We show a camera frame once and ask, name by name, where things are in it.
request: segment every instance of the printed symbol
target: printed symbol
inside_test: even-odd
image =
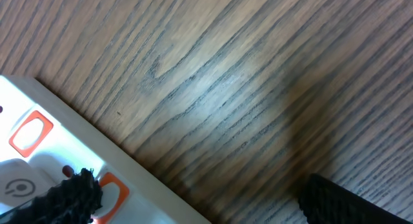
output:
[[[13,197],[23,198],[25,196],[32,195],[35,190],[36,186],[29,179],[14,179],[7,183],[5,194],[9,195],[11,193],[14,193],[12,194]]]

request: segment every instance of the black object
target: black object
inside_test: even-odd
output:
[[[102,190],[91,171],[82,169],[80,174],[62,181],[57,187],[32,201],[17,207],[2,218],[10,217],[7,224],[85,224],[101,207]]]
[[[409,224],[317,174],[310,176],[299,207],[309,224]]]

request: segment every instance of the round hole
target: round hole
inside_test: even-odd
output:
[[[66,165],[62,168],[62,173],[67,177],[67,178],[71,178],[74,174],[74,170],[71,166]]]

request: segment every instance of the brown wooden tabletop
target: brown wooden tabletop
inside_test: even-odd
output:
[[[311,172],[412,221],[412,54],[413,0],[0,0],[0,73],[213,223],[304,223]]]

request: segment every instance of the orange square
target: orange square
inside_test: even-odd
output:
[[[24,127],[27,123],[39,119],[40,121],[43,122],[43,129],[41,130],[41,133],[39,137],[36,139],[36,141],[29,147],[25,149],[21,149],[18,146],[14,144],[14,139],[19,133],[19,131]],[[26,120],[21,124],[21,126],[14,132],[13,136],[9,139],[8,143],[16,150],[20,155],[22,155],[24,158],[27,158],[32,152],[36,149],[37,146],[44,140],[44,138],[47,136],[47,134],[52,130],[53,128],[53,123],[51,123],[47,118],[45,118],[39,111],[34,111],[32,112]]]
[[[122,181],[120,179],[118,179],[117,177],[115,177],[112,173],[108,172],[106,173],[99,181],[99,185],[101,187],[109,184],[109,183],[115,183],[118,187],[119,187],[119,197],[116,201],[116,204],[114,206],[114,208],[105,216],[103,216],[102,218],[96,219],[96,223],[97,224],[106,224],[109,223],[110,219],[112,219],[112,217],[115,215],[116,211],[120,208],[120,206],[122,205],[122,203],[125,201],[125,199],[128,197],[129,195],[129,188],[122,183]]]

